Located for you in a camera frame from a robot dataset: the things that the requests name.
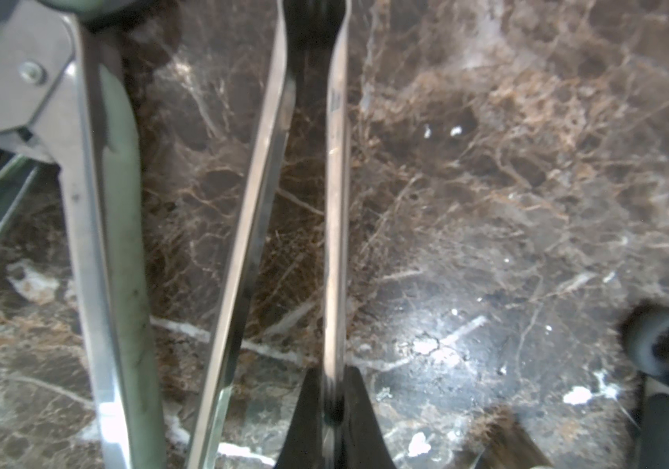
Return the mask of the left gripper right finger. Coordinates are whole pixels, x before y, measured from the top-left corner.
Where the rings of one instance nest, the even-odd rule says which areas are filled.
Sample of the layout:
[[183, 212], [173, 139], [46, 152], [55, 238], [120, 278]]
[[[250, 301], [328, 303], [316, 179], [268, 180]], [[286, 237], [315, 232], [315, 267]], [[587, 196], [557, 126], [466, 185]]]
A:
[[340, 468], [395, 469], [383, 432], [357, 367], [344, 371], [344, 417]]

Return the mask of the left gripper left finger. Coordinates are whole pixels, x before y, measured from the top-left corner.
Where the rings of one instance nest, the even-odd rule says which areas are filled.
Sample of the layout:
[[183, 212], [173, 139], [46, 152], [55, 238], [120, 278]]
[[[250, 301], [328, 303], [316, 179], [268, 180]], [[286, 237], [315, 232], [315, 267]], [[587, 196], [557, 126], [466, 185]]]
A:
[[303, 379], [290, 427], [275, 469], [321, 466], [321, 371], [309, 369]]

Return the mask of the thin steel tongs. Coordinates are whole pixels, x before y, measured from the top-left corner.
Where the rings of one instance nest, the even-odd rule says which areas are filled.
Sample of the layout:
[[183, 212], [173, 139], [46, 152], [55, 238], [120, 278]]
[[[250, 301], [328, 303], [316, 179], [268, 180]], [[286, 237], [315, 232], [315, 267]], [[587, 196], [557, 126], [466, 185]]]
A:
[[347, 112], [348, 1], [280, 1], [258, 132], [236, 232], [229, 251], [194, 430], [188, 468], [213, 468], [232, 394], [239, 350], [252, 305], [274, 193], [308, 50], [330, 49], [326, 105], [324, 351], [319, 447], [327, 468], [344, 462], [345, 316], [350, 133]]

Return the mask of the dark grey utensil rack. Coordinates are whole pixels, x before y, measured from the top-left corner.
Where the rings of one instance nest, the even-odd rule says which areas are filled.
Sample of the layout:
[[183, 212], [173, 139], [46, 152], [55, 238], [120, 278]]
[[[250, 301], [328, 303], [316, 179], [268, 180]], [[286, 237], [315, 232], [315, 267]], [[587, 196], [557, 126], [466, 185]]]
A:
[[63, 13], [75, 14], [88, 27], [103, 29], [138, 16], [154, 0], [39, 0], [39, 3]]

